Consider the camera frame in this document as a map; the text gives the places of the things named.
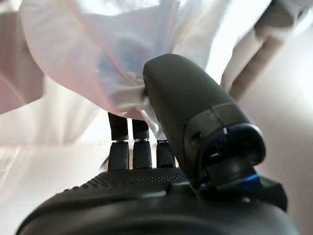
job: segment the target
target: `textured rubber surface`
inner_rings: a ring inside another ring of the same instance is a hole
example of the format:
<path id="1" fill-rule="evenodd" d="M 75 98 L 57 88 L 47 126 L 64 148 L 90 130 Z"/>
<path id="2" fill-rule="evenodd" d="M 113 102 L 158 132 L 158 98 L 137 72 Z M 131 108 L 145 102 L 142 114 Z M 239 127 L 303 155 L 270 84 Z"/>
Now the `textured rubber surface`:
<path id="1" fill-rule="evenodd" d="M 144 183 L 179 183 L 187 181 L 180 168 L 154 168 L 105 171 L 78 188 L 124 187 Z"/>
<path id="2" fill-rule="evenodd" d="M 133 169 L 152 168 L 151 148 L 149 141 L 134 143 Z"/>
<path id="3" fill-rule="evenodd" d="M 175 167 L 175 157 L 168 142 L 159 142 L 156 146 L 156 166 Z"/>
<path id="4" fill-rule="evenodd" d="M 108 170 L 121 170 L 129 168 L 128 142 L 112 143 L 109 154 Z"/>

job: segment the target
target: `white wall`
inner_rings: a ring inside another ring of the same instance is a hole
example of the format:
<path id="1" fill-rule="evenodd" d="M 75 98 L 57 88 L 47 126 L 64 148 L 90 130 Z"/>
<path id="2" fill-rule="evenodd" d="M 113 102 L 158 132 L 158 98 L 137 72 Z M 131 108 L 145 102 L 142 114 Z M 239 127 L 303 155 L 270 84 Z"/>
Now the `white wall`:
<path id="1" fill-rule="evenodd" d="M 283 183 L 302 235 L 313 234 L 312 42 L 310 28 L 279 48 L 238 101 L 265 136 L 267 158 L 258 170 Z"/>

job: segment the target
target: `black plastic housing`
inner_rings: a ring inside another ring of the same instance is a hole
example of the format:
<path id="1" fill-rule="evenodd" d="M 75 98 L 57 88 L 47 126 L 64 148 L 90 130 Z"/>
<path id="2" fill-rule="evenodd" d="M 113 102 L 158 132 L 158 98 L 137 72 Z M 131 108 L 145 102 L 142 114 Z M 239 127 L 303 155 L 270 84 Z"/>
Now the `black plastic housing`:
<path id="1" fill-rule="evenodd" d="M 261 131 L 196 64 L 165 54 L 145 64 L 143 77 L 171 149 L 194 187 L 210 179 L 208 165 L 232 155 L 247 157 L 251 166 L 263 161 Z"/>

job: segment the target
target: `blue light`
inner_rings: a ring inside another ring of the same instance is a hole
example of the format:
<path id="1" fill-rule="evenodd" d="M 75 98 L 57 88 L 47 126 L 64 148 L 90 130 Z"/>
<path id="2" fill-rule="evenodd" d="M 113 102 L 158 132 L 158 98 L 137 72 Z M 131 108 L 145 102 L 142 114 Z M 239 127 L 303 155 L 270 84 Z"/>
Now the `blue light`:
<path id="1" fill-rule="evenodd" d="M 256 179 L 256 178 L 259 178 L 259 175 L 258 175 L 258 174 L 249 176 L 248 178 L 246 178 L 246 179 L 244 180 L 244 182 L 247 182 L 247 181 L 250 181 L 250 180 L 254 180 L 254 179 Z"/>

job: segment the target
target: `white towel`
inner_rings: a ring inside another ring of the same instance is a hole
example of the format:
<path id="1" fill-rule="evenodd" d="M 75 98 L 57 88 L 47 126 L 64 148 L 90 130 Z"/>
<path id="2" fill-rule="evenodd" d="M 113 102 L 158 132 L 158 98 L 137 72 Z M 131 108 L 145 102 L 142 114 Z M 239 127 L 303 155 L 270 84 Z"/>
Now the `white towel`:
<path id="1" fill-rule="evenodd" d="M 144 94 L 145 62 L 185 56 L 220 83 L 232 50 L 270 0 L 24 0 L 30 51 L 52 79 L 165 136 Z"/>

